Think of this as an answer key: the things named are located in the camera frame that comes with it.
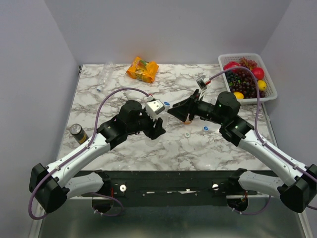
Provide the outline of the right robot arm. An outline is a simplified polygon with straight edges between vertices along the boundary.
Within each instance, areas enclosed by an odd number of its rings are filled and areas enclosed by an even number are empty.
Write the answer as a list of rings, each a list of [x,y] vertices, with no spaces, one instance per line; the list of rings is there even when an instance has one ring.
[[[317,167],[305,165],[282,152],[259,134],[256,126],[238,116],[240,103],[233,93],[221,92],[216,104],[199,98],[196,90],[189,98],[174,104],[168,113],[181,121],[200,117],[220,125],[221,136],[249,152],[270,168],[277,177],[257,175],[243,170],[228,181],[233,194],[243,190],[257,191],[279,198],[290,210],[302,213],[317,194]]]

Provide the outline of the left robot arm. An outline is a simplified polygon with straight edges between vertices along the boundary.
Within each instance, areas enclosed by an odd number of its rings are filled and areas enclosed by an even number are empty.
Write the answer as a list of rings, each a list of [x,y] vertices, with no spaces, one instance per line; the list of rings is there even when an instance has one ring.
[[[106,195],[110,184],[98,173],[80,177],[77,173],[126,141],[129,135],[143,132],[151,140],[163,135],[165,129],[160,115],[164,109],[160,100],[149,101],[144,107],[137,101],[127,101],[117,115],[102,123],[78,148],[47,166],[38,163],[32,168],[29,182],[31,198],[36,199],[49,214],[74,196],[86,193]]]

